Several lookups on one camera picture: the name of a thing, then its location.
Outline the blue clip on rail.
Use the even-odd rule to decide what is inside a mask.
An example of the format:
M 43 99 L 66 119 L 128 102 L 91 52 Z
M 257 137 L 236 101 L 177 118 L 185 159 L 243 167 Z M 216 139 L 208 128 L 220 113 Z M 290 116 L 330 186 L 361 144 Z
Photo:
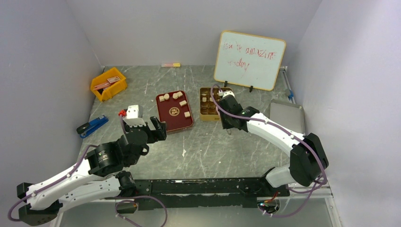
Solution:
M 294 97 L 293 91 L 289 88 L 286 89 L 286 96 L 288 97 L 288 99 L 292 100 Z

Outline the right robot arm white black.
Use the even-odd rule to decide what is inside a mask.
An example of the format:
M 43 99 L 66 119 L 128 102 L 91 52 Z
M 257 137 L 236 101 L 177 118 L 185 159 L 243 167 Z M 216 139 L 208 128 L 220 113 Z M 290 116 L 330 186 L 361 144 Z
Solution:
M 224 92 L 216 107 L 224 129 L 236 128 L 257 135 L 290 158 L 289 164 L 273 168 L 265 175 L 260 183 L 262 194 L 272 196 L 278 187 L 291 183 L 326 184 L 325 170 L 329 163 L 317 135 L 291 131 L 253 107 L 242 108 L 232 92 Z

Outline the silver box lid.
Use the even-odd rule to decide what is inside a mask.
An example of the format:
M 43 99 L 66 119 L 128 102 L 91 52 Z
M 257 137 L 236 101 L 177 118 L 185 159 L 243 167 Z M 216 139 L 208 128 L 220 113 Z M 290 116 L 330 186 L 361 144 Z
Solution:
M 305 134 L 304 109 L 301 105 L 272 100 L 269 118 L 289 130 Z

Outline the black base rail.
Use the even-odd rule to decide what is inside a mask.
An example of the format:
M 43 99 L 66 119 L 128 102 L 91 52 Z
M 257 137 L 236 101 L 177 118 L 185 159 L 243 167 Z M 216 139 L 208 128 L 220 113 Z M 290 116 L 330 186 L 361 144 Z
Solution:
M 271 187 L 263 177 L 206 178 L 206 179 L 136 179 L 123 181 L 123 191 L 117 199 L 149 195 L 161 200 L 167 208 L 241 206 L 255 208 L 263 199 L 288 197 L 285 186 Z M 141 199 L 140 205 L 150 210 L 155 201 Z

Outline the yellow plastic bin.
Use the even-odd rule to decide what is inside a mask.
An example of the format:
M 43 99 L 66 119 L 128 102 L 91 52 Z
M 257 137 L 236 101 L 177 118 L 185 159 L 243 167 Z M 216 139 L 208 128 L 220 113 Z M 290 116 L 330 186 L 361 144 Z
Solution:
M 107 101 L 128 87 L 126 77 L 113 67 L 92 79 L 90 90 L 101 101 Z

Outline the rectangular chocolate near logo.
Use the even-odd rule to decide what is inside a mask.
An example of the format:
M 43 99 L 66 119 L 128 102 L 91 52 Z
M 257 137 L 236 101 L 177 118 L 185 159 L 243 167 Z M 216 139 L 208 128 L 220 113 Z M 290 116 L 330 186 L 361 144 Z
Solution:
M 187 101 L 186 101 L 186 100 L 183 100 L 183 101 L 181 101 L 181 102 L 179 103 L 180 106 L 184 106 L 184 105 L 186 105 L 186 104 L 187 104 Z

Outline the whiteboard with yellow frame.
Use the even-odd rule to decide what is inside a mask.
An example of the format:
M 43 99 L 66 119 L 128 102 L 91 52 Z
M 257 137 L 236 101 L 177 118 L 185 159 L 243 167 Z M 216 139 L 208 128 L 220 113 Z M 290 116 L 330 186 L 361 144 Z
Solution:
M 272 91 L 285 49 L 281 39 L 225 30 L 220 35 L 214 80 Z

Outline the gold chocolate box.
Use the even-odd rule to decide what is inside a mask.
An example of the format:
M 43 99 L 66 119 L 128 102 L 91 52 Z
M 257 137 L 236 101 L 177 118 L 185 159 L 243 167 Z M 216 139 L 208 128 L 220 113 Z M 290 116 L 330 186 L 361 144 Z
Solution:
M 220 100 L 219 88 L 214 87 L 212 95 L 210 94 L 210 87 L 201 87 L 199 90 L 200 95 L 200 120 L 201 121 L 220 121 L 220 116 L 216 111 L 216 105 L 214 104 L 212 97 L 215 101 Z

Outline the yellow pink eraser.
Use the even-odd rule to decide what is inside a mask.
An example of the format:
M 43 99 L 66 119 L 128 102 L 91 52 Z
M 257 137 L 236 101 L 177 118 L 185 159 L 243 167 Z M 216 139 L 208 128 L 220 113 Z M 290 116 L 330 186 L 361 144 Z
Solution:
M 161 67 L 163 68 L 179 68 L 181 67 L 180 63 L 166 63 L 166 64 L 162 64 Z

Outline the pink box in bin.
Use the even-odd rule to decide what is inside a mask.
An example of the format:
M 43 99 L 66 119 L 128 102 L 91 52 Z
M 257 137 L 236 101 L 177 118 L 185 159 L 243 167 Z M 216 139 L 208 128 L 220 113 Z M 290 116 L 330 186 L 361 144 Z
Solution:
M 114 83 L 116 83 L 116 82 L 118 82 L 120 80 L 121 80 L 121 78 L 118 77 L 118 76 L 108 78 L 106 80 L 106 82 L 94 86 L 93 90 L 100 90 L 100 89 L 109 88 L 112 84 L 114 84 Z

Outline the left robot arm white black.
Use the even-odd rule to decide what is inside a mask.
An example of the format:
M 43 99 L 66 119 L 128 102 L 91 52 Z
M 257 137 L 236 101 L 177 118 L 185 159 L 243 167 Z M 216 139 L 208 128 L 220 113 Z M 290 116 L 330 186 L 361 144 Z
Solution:
M 116 141 L 88 145 L 77 163 L 40 183 L 17 186 L 18 218 L 30 226 L 55 219 L 59 213 L 75 206 L 109 197 L 128 199 L 135 196 L 141 185 L 135 183 L 125 167 L 137 164 L 149 152 L 149 144 L 166 139 L 166 123 L 150 118 L 153 130 L 139 117 L 122 117 L 123 135 Z

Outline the red rectangular tray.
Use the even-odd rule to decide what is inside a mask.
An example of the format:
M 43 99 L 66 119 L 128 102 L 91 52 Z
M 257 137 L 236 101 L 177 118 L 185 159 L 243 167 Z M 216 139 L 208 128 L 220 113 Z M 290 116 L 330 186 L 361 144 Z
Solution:
M 187 104 L 180 106 L 183 100 Z M 162 93 L 156 96 L 157 111 L 161 122 L 166 123 L 166 131 L 177 131 L 189 128 L 193 125 L 193 116 L 186 93 L 183 90 Z M 185 112 L 190 112 L 191 116 L 186 118 Z

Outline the blue black stapler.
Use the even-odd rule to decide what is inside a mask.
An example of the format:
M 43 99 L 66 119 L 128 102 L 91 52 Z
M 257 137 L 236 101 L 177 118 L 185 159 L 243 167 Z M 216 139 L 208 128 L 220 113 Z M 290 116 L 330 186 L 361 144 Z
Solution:
M 105 115 L 101 115 L 81 126 L 76 128 L 77 134 L 82 138 L 86 138 L 89 135 L 91 135 L 93 132 L 98 130 L 100 127 L 102 127 L 104 124 L 106 124 L 109 121 L 109 119 Z

